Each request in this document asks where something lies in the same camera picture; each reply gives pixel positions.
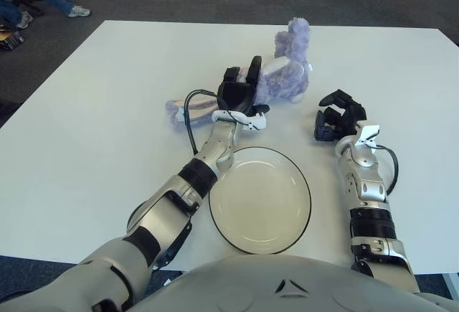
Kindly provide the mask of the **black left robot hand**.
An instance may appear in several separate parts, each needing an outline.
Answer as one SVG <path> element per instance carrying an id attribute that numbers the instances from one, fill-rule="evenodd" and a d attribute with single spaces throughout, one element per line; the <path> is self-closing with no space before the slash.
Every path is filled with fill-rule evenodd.
<path id="1" fill-rule="evenodd" d="M 249 117 L 257 113 L 267 113 L 270 110 L 267 104 L 255 101 L 261 64 L 262 57 L 254 56 L 248 68 L 245 82 L 237 80 L 241 72 L 240 67 L 226 69 L 217 92 L 217 104 L 220 110 L 237 111 Z"/>

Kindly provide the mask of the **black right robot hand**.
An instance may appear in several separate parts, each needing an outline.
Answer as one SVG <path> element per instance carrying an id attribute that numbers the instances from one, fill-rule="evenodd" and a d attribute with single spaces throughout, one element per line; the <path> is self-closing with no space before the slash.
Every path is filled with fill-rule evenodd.
<path id="1" fill-rule="evenodd" d="M 333 142 L 356 135 L 356 123 L 367 120 L 364 107 L 340 89 L 322 98 L 318 105 L 325 109 L 316 114 L 313 135 L 317 141 Z"/>

